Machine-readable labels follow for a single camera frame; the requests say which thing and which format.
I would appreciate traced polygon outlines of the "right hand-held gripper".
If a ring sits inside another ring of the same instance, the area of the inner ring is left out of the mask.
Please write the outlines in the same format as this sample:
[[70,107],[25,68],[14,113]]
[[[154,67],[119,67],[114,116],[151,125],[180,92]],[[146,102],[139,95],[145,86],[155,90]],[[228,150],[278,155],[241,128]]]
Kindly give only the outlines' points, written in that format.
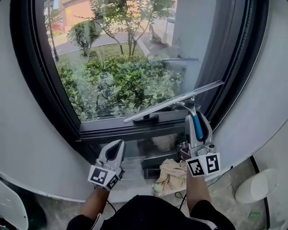
[[216,151],[216,145],[212,138],[212,128],[207,118],[197,112],[201,124],[203,138],[198,140],[193,118],[187,115],[185,118],[185,139],[177,145],[177,156],[184,160],[192,177],[206,177],[221,170],[220,153]]

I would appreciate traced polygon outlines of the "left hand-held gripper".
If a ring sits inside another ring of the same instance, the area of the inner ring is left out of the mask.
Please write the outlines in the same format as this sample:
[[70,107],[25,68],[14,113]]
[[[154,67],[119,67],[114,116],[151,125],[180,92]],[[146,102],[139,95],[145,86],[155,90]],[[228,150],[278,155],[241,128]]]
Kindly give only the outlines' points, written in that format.
[[91,165],[88,181],[96,188],[111,191],[124,174],[120,165],[124,159],[125,142],[113,141],[104,146],[95,165]]

